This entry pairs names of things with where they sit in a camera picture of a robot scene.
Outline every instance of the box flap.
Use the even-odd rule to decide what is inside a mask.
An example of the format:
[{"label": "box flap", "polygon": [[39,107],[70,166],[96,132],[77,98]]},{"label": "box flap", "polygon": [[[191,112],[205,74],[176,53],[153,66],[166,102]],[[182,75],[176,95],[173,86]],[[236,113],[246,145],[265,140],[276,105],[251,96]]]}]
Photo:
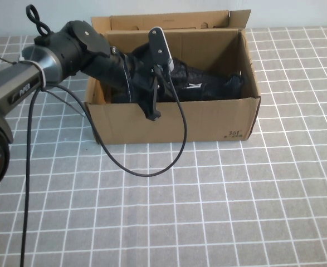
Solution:
[{"label": "box flap", "polygon": [[101,34],[111,30],[111,18],[110,17],[92,17],[92,27]]},{"label": "box flap", "polygon": [[230,11],[229,28],[245,29],[251,10]]},{"label": "box flap", "polygon": [[111,29],[150,30],[184,28],[222,28],[229,26],[229,11],[112,16]]}]

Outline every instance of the cardboard box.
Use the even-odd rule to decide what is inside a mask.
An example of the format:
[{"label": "cardboard box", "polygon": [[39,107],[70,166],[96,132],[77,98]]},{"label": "cardboard box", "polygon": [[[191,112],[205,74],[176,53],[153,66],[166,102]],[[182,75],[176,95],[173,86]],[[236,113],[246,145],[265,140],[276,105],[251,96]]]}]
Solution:
[{"label": "cardboard box", "polygon": [[[182,102],[188,141],[246,140],[261,102],[245,36],[249,10],[139,16],[93,17],[92,25],[124,53],[148,42],[155,26],[164,29],[173,57],[215,74],[242,73],[239,100]],[[90,78],[86,106],[106,144],[181,142],[183,123],[176,103],[157,103],[162,114],[145,118],[137,104],[112,104],[105,85]]]}]

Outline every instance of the black cable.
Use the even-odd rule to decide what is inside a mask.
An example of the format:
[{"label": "black cable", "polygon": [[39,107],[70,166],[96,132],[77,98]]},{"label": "black cable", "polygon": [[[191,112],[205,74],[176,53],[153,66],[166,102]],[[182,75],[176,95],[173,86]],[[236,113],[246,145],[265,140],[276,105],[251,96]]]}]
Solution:
[{"label": "black cable", "polygon": [[25,249],[26,249],[26,235],[27,235],[27,222],[28,222],[28,205],[30,203],[30,163],[31,163],[31,128],[33,108],[35,107],[36,98],[41,88],[37,89],[33,94],[30,109],[28,111],[27,121],[27,147],[26,147],[26,189],[25,189],[25,213],[23,214],[23,230],[22,230],[22,244],[21,244],[21,260],[20,267],[25,264]]},{"label": "black cable", "polygon": [[181,154],[183,153],[183,150],[184,150],[184,147],[186,145],[186,142],[187,142],[187,132],[188,132],[188,127],[187,127],[187,122],[186,122],[186,116],[184,115],[184,112],[183,112],[183,108],[182,108],[182,105],[180,104],[179,102],[179,99],[178,99],[178,96],[177,96],[177,93],[174,89],[174,86],[173,86],[173,83],[172,83],[172,80],[170,78],[170,76],[168,76],[169,78],[169,85],[172,89],[172,93],[173,93],[173,96],[177,102],[177,105],[178,105],[178,108],[179,108],[179,111],[180,111],[180,114],[182,115],[182,120],[183,120],[183,125],[184,125],[184,137],[183,137],[183,142],[182,142],[182,147],[180,148],[179,152],[178,152],[178,155],[177,157],[175,157],[175,159],[172,161],[171,164],[169,164],[166,168],[158,171],[158,172],[155,172],[153,174],[139,174],[137,172],[134,172],[134,171],[131,171],[129,169],[127,169],[126,167],[124,167],[122,164],[120,164],[113,156],[112,154],[109,152],[109,150],[106,148],[103,140],[101,139],[95,125],[94,125],[94,122],[92,121],[92,118],[90,117],[89,113],[87,112],[85,106],[83,105],[83,103],[80,101],[80,99],[72,92],[70,91],[68,88],[62,86],[62,85],[57,85],[55,83],[47,83],[48,86],[53,86],[53,87],[57,87],[59,89],[62,89],[63,91],[67,92],[69,95],[71,95],[75,101],[78,102],[78,104],[80,105],[80,107],[83,109],[84,113],[85,113],[85,116],[87,117],[90,125],[91,125],[91,128],[92,128],[92,131],[94,132],[94,135],[96,136],[97,140],[99,141],[100,145],[103,147],[105,153],[108,155],[108,157],[113,161],[113,163],[115,163],[118,167],[120,167],[121,169],[123,169],[124,171],[128,172],[129,174],[132,174],[132,175],[135,175],[135,176],[140,176],[140,177],[152,177],[152,176],[157,176],[157,175],[160,175],[166,171],[168,171],[180,158]]},{"label": "black cable", "polygon": [[0,57],[0,60],[4,61],[4,62],[6,62],[6,63],[12,64],[12,65],[15,65],[15,64],[17,63],[16,61],[11,62],[11,61],[5,60],[5,59],[2,58],[2,57]]}]

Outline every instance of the grid mat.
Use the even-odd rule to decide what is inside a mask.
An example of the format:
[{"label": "grid mat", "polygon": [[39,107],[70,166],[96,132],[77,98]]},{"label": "grid mat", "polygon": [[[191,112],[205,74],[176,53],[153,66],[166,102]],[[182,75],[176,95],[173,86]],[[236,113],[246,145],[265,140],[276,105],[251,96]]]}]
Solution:
[{"label": "grid mat", "polygon": [[[40,93],[26,266],[327,267],[327,27],[248,29],[247,39],[262,93],[250,139],[189,143],[159,177],[118,170],[86,120]],[[20,43],[0,37],[0,56],[16,60]],[[84,99],[86,80],[63,85]],[[0,266],[19,263],[29,102],[7,116]],[[167,166],[179,148],[109,146],[141,172]]]}]

